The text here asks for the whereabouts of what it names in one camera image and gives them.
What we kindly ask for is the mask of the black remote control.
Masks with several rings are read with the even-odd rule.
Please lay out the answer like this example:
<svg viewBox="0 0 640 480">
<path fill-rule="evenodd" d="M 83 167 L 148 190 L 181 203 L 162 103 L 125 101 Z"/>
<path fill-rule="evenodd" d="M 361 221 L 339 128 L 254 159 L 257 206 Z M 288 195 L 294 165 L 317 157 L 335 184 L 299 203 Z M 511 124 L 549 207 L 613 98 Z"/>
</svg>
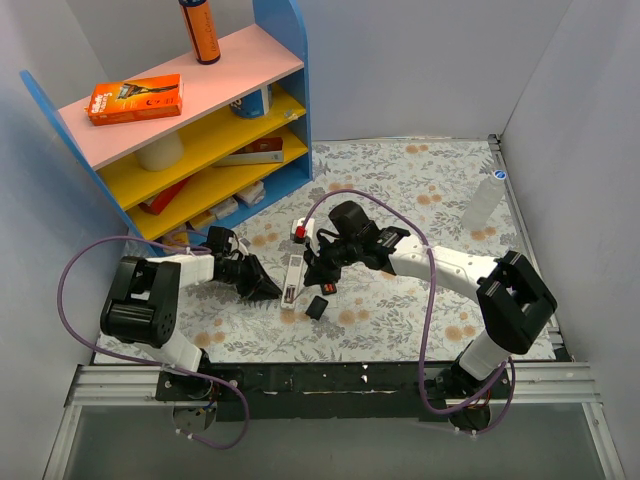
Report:
<svg viewBox="0 0 640 480">
<path fill-rule="evenodd" d="M 323 283 L 320 285 L 323 296 L 334 295 L 337 293 L 337 286 L 335 282 Z"/>
</svg>

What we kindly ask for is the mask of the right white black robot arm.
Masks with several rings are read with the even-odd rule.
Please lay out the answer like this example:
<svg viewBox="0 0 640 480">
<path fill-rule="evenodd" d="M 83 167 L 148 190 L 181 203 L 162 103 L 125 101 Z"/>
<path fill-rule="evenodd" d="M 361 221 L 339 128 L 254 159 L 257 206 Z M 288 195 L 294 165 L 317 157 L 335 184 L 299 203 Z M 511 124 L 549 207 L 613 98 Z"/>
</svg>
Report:
<svg viewBox="0 0 640 480">
<path fill-rule="evenodd" d="M 484 329 L 456 358 L 443 380 L 464 397 L 475 397 L 510 356 L 526 354 L 553 316 L 557 301 L 530 261 L 508 251 L 500 258 L 429 247 L 399 227 L 379 228 L 353 201 L 329 214 L 333 231 L 311 233 L 298 226 L 294 238 L 305 244 L 307 286 L 337 283 L 344 267 L 361 263 L 371 270 L 425 280 L 474 301 Z"/>
</svg>

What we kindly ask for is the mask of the small screwdriver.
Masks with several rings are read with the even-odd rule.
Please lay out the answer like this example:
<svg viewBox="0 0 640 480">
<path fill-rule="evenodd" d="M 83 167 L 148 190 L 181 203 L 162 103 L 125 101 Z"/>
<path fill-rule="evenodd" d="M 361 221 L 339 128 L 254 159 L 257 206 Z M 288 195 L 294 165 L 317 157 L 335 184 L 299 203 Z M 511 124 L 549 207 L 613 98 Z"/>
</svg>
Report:
<svg viewBox="0 0 640 480">
<path fill-rule="evenodd" d="M 298 299 L 299 299 L 299 298 L 300 298 L 300 297 L 301 297 L 305 292 L 307 292 L 309 289 L 310 289 L 310 287 L 309 287 L 309 286 L 304 286 L 304 285 L 303 285 L 303 286 L 299 289 L 299 291 L 298 291 L 297 295 L 295 296 L 294 301 L 297 301 L 297 300 L 298 300 Z"/>
</svg>

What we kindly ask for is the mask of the white remote control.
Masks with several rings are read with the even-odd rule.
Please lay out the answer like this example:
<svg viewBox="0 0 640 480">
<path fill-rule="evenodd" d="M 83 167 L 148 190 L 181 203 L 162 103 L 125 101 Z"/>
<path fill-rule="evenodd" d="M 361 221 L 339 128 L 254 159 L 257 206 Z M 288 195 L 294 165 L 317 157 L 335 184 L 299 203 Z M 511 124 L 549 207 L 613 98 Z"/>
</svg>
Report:
<svg viewBox="0 0 640 480">
<path fill-rule="evenodd" d="M 296 300 L 301 292 L 304 267 L 305 263 L 302 255 L 292 254 L 289 257 L 281 297 L 281 308 L 284 310 L 295 309 Z"/>
</svg>

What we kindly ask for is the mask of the black battery cover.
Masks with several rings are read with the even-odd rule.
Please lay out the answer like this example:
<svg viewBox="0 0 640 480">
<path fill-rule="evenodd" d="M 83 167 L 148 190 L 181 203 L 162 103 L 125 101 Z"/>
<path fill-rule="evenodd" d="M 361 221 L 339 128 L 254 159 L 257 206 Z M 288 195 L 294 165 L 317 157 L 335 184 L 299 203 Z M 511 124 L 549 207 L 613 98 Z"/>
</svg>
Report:
<svg viewBox="0 0 640 480">
<path fill-rule="evenodd" d="M 320 320 L 329 302 L 320 296 L 315 296 L 305 311 L 305 315 L 313 320 Z"/>
</svg>

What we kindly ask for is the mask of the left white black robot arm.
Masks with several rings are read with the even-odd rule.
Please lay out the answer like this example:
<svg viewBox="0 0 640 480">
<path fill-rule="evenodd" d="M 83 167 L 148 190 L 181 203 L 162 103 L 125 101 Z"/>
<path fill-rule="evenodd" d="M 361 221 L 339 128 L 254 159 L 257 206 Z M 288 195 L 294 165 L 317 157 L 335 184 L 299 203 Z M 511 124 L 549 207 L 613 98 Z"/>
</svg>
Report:
<svg viewBox="0 0 640 480">
<path fill-rule="evenodd" d="M 197 252 L 123 257 L 101 312 L 101 333 L 144 352 L 153 365 L 171 368 L 188 398 L 203 399 L 215 383 L 205 369 L 210 361 L 179 331 L 177 309 L 182 289 L 210 282 L 234 286 L 247 301 L 278 300 L 282 295 L 232 230 L 211 227 Z"/>
</svg>

